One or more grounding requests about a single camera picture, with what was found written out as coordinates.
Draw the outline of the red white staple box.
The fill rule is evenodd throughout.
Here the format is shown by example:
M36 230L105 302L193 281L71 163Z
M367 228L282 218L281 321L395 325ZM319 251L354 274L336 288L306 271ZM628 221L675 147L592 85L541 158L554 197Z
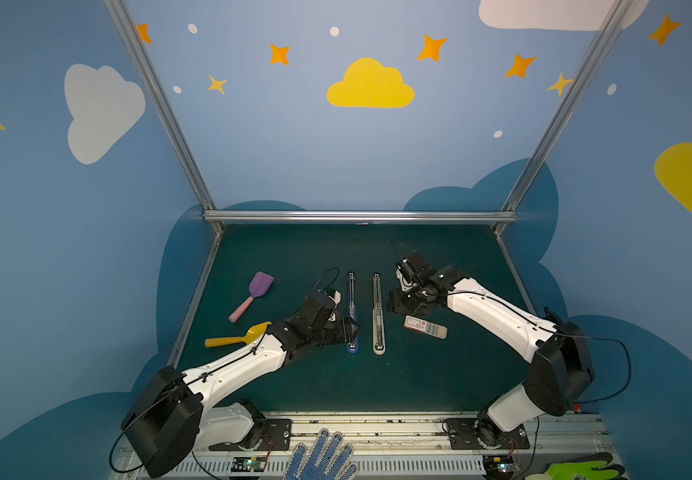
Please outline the red white staple box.
M437 339L444 340L448 336L447 327L411 315L405 317L404 327Z

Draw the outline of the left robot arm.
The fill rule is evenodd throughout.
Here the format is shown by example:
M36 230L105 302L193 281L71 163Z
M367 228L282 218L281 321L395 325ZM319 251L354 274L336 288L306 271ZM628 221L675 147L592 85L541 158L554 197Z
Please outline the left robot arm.
M290 317L271 323L244 347L200 367L159 370L121 423L121 435L142 469L159 478L196 448L254 445L264 416L249 402L223 407L221 401L301 357L312 346L352 342L361 326L339 311L339 301L333 289L316 291Z

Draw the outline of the beige black stapler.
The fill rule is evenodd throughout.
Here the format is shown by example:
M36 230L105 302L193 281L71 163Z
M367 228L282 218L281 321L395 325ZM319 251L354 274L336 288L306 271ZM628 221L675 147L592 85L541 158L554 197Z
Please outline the beige black stapler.
M386 352L386 340L384 329L384 313L382 301L382 282L379 273L373 274L373 351L377 355L384 355Z

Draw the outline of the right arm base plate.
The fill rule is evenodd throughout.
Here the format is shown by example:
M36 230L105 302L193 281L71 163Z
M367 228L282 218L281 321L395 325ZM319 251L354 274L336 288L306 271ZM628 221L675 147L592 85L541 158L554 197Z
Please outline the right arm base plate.
M444 419L442 428L454 450L510 450L531 447L523 425L510 432L502 432L478 418L453 417Z

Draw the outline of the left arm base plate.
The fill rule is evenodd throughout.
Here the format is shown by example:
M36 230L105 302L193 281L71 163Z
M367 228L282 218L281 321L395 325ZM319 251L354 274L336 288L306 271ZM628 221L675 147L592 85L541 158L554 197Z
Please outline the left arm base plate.
M292 421L266 419L256 422L239 443L219 443L209 446L210 451L287 451L290 446Z

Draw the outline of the blue black stapler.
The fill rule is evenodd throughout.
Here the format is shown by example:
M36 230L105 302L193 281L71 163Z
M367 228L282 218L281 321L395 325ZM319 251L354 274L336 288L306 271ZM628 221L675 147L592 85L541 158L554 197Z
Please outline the blue black stapler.
M348 273L348 311L349 316L357 321L356 309L356 274L354 271ZM353 334L352 341L347 344L347 351L350 354L356 354L359 351L359 332Z

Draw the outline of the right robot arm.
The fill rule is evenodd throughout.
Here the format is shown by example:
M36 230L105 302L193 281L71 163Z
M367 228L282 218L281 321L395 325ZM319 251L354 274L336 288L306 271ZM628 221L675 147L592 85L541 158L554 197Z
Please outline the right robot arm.
M533 315L494 294L454 266L433 267L417 251L396 264L400 286L390 292L390 309L416 317L443 305L503 340L529 364L527 378L482 410L475 427L493 448L524 422L563 416L595 380L583 329L552 311Z

